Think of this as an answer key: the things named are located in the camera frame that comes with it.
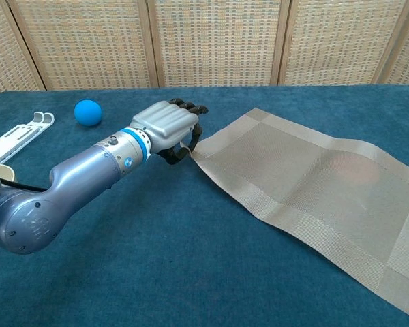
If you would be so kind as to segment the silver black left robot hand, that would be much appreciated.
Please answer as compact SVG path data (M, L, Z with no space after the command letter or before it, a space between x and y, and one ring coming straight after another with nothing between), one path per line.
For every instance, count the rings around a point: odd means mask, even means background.
M202 134L198 116L208 111L206 106L179 98L160 101L135 115L130 127L146 133L150 153L174 165L195 149Z

